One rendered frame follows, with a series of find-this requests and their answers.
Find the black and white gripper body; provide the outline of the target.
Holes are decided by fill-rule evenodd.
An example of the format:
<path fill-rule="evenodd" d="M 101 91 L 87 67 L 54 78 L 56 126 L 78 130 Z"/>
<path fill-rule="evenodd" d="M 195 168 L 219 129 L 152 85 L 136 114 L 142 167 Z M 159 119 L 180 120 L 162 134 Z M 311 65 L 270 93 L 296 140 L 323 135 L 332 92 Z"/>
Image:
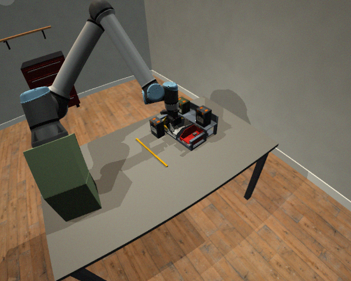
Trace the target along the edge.
<path fill-rule="evenodd" d="M 173 111 L 169 111 L 167 110 L 170 114 L 167 114 L 166 119 L 167 122 L 171 123 L 171 126 L 175 127 L 178 124 L 182 123 L 181 122 L 181 116 L 178 114 L 179 109 L 173 110 Z"/>

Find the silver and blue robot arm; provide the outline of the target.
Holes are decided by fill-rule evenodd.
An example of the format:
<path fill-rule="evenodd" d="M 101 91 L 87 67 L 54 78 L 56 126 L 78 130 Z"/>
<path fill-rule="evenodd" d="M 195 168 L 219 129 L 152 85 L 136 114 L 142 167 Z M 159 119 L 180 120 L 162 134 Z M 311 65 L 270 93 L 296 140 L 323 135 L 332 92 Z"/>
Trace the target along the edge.
<path fill-rule="evenodd" d="M 164 101 L 165 109 L 169 111 L 179 107 L 178 85 L 174 82 L 165 82 L 163 86 L 158 84 L 115 17 L 111 4 L 106 0 L 93 0 L 89 13 L 90 17 L 52 86 L 34 88 L 20 95 L 20 103 L 31 131 L 32 148 L 68 136 L 60 119 L 67 114 L 70 91 L 104 31 L 140 84 L 144 104 Z"/>

